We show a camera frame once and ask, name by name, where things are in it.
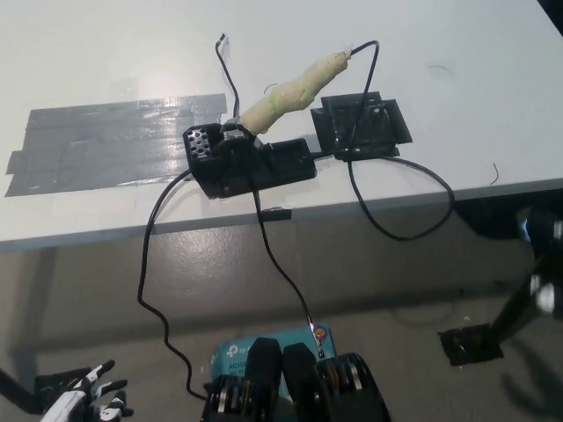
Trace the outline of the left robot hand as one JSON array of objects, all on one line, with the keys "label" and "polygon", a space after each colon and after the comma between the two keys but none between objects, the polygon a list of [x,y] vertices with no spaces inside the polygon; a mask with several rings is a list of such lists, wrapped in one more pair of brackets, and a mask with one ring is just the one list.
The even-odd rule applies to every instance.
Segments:
[{"label": "left robot hand", "polygon": [[132,417],[135,411],[128,407],[125,392],[128,381],[99,383],[114,366],[115,360],[108,360],[72,382],[40,421],[122,421]]}]

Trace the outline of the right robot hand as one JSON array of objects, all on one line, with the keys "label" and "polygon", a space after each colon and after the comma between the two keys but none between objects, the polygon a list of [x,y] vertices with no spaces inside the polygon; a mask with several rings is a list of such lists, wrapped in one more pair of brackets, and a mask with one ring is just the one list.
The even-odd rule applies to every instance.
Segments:
[{"label": "right robot hand", "polygon": [[530,296],[545,315],[562,319],[562,218],[532,207],[522,223],[523,238],[535,257]]}]

